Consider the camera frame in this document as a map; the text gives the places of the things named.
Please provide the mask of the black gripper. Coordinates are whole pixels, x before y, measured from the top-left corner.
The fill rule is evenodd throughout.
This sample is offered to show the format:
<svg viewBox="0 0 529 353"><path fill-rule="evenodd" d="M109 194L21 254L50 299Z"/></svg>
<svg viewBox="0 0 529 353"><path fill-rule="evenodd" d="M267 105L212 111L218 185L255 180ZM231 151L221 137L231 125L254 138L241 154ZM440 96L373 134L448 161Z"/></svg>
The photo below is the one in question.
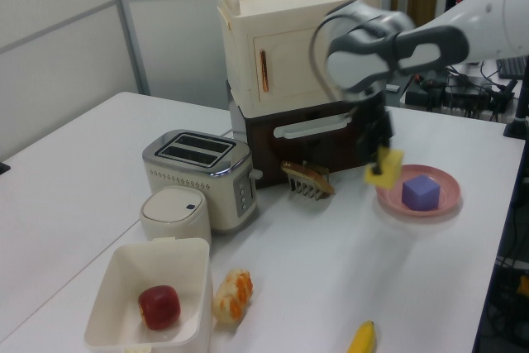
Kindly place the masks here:
<svg viewBox="0 0 529 353"><path fill-rule="evenodd" d="M384 147L390 147L393 128L385 107L385 94L376 93L358 106L360 113L360 135L356 143L358 154L369 156L370 171L381 175Z"/></svg>

